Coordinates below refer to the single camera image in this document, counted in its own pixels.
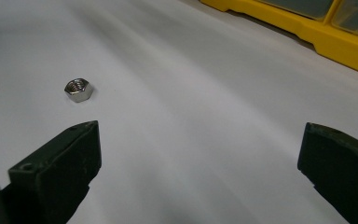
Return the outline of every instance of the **metal nut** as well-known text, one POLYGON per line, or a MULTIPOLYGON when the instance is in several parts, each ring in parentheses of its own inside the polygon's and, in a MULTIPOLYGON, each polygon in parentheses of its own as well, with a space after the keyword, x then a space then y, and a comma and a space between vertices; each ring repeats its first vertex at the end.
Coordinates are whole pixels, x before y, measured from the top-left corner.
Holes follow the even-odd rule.
POLYGON ((88 100, 92 95, 93 88, 83 78, 74 79, 66 84, 65 92, 76 103, 88 100))

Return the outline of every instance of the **hex nut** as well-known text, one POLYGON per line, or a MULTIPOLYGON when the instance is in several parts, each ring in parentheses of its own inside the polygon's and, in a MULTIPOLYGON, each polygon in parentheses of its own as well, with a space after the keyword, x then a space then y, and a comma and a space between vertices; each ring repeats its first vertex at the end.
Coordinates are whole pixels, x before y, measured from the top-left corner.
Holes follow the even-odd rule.
POLYGON ((66 84, 65 92, 72 101, 80 103, 91 97, 93 88, 87 80, 77 78, 66 84))

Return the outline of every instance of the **white table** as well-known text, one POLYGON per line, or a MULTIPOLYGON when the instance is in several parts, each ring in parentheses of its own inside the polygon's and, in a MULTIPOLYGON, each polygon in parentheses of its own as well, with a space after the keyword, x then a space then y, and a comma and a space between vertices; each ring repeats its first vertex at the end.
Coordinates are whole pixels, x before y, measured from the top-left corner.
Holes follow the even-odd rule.
POLYGON ((306 122, 358 138, 358 72, 196 0, 0 0, 0 187, 77 123, 103 168, 69 223, 347 223, 296 168, 306 122), (76 77, 96 89, 75 104, 76 77))

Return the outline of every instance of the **yellow parts organizer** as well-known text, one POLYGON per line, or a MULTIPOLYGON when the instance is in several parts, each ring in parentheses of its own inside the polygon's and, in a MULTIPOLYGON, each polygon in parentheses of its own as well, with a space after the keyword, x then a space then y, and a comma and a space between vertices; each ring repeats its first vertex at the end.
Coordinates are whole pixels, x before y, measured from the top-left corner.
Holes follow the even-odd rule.
POLYGON ((358 0, 200 0, 266 21, 310 42, 316 51, 358 70, 358 0))

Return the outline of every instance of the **nut threaded hole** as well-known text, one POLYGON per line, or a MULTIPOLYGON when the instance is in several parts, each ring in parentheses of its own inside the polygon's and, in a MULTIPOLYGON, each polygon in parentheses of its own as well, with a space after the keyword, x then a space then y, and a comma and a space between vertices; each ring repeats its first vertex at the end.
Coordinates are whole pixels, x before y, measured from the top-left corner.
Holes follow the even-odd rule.
POLYGON ((85 83, 81 79, 76 79, 68 84, 68 90, 71 92, 82 91, 85 87, 85 83))

